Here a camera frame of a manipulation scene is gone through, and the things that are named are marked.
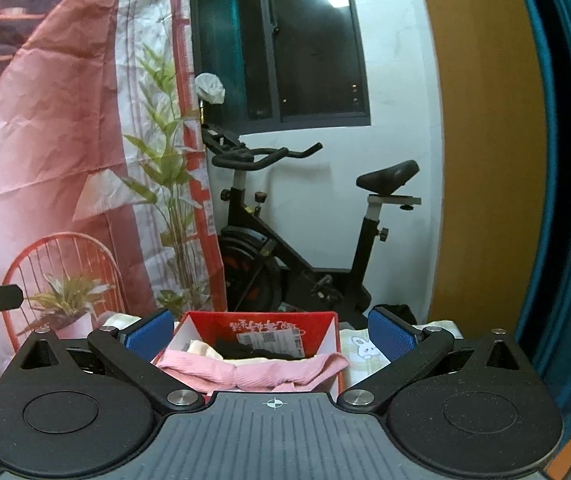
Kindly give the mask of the pink printed backdrop cloth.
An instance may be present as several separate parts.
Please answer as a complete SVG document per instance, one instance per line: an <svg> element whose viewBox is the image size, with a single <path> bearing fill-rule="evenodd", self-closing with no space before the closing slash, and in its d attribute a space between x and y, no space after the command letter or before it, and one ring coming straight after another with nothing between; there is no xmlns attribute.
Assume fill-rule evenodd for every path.
<svg viewBox="0 0 571 480"><path fill-rule="evenodd" d="M0 0L0 377L35 328L227 307L192 0Z"/></svg>

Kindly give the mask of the black eye mask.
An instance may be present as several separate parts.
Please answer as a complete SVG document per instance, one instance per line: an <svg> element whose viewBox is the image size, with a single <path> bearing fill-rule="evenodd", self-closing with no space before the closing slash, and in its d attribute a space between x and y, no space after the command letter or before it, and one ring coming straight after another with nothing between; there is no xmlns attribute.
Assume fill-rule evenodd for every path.
<svg viewBox="0 0 571 480"><path fill-rule="evenodd" d="M214 344L214 349L227 360L248 360L248 359L268 359L268 360L285 360L294 361L300 360L300 356L291 356L288 353L273 352L264 349L254 349L247 344L241 344L238 341L231 341L227 339L217 339Z"/></svg>

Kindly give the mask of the white plastic bag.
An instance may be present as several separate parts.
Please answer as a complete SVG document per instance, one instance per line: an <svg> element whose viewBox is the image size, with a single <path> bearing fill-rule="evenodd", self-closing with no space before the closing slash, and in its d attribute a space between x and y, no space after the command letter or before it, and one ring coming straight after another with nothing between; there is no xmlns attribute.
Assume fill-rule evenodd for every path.
<svg viewBox="0 0 571 480"><path fill-rule="evenodd" d="M221 105L226 99L226 88L220 78L212 73L201 73L195 77L198 98L209 104Z"/></svg>

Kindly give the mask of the green plaid tablecloth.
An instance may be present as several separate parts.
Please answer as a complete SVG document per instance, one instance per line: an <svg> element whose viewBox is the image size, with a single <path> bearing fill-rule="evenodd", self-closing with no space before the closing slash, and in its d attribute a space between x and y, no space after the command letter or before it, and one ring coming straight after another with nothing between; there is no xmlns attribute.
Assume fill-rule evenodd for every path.
<svg viewBox="0 0 571 480"><path fill-rule="evenodd" d="M334 312L197 312L176 322L114 314L124 344L174 379L217 391L311 392L337 396L414 349L427 330L372 311L364 330Z"/></svg>

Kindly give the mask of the red strawberry cardboard box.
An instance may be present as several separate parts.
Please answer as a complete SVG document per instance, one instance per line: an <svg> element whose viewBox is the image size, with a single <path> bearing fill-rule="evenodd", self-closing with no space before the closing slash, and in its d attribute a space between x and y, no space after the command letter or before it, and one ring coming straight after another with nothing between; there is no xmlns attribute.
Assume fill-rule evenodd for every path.
<svg viewBox="0 0 571 480"><path fill-rule="evenodd" d="M190 312L174 331L169 346L154 360L163 358L167 350L184 351L192 340L205 341L214 348L217 339L247 344L254 349L288 353L310 359L317 354L341 354L339 321L333 312ZM250 364L268 359L227 360ZM314 391L330 393L335 398L343 386L342 372Z"/></svg>

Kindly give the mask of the black knit glove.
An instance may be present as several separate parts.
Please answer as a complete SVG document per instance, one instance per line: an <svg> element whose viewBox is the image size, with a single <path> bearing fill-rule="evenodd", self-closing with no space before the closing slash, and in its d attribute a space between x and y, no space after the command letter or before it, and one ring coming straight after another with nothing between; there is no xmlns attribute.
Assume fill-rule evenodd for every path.
<svg viewBox="0 0 571 480"><path fill-rule="evenodd" d="M381 308L389 311L397 318L401 318L404 322L410 325L417 325L418 321L407 304L381 304Z"/></svg>

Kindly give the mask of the pink knit cloth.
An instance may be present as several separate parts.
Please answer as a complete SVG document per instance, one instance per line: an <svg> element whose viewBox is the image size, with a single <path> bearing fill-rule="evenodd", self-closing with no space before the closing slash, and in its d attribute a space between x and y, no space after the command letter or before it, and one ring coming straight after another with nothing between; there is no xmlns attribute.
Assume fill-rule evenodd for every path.
<svg viewBox="0 0 571 480"><path fill-rule="evenodd" d="M310 392L348 367L340 353L310 359L266 360L238 364L167 350L156 366L193 390L211 396L217 391Z"/></svg>

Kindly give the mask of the dark window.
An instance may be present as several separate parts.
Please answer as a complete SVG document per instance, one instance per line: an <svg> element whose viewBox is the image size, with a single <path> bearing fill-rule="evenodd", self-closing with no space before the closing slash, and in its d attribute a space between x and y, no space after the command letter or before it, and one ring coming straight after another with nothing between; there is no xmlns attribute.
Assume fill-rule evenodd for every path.
<svg viewBox="0 0 571 480"><path fill-rule="evenodd" d="M354 0L192 0L197 69L226 96L205 122L236 134L370 125Z"/></svg>

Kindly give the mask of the wooden door panel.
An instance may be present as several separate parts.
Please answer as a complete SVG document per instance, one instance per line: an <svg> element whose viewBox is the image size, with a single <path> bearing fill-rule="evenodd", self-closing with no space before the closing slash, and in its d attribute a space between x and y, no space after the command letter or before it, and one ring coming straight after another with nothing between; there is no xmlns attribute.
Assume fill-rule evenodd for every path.
<svg viewBox="0 0 571 480"><path fill-rule="evenodd" d="M524 0L427 0L444 116L433 318L513 330L546 191L543 83Z"/></svg>

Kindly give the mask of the cream knit cloth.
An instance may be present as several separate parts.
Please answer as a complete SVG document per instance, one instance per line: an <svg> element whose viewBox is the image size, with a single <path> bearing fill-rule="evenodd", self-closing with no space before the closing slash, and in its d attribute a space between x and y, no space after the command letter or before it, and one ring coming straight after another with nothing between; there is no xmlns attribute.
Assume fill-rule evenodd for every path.
<svg viewBox="0 0 571 480"><path fill-rule="evenodd" d="M194 356L206 356L208 359L222 361L223 356L217 352L210 344L206 344L205 341L192 340L189 343L186 353L194 354Z"/></svg>

